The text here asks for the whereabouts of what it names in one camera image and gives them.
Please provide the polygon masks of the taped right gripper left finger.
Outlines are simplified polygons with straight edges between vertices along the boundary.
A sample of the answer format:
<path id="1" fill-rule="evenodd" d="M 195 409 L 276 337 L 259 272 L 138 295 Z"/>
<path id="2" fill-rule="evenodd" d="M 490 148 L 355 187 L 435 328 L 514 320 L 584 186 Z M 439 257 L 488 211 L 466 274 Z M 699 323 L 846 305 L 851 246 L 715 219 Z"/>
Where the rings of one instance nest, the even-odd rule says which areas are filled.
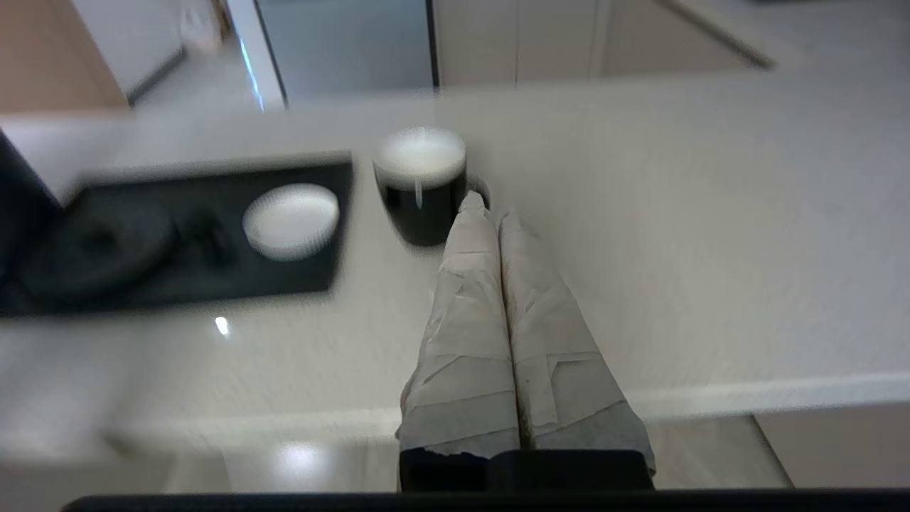
<path id="1" fill-rule="evenodd" d="M 482 491 L 488 463 L 521 448 L 498 236 L 475 191 L 446 240 L 396 437 L 402 492 Z"/>

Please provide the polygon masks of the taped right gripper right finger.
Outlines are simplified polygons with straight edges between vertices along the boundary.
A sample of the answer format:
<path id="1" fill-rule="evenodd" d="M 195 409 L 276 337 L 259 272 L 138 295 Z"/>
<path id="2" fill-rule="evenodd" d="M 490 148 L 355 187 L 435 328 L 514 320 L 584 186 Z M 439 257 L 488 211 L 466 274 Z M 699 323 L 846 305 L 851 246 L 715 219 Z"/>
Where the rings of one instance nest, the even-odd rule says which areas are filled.
<path id="1" fill-rule="evenodd" d="M 491 460 L 514 492 L 651 491 L 646 426 L 605 362 L 574 295 L 515 211 L 498 231 L 523 447 Z"/>

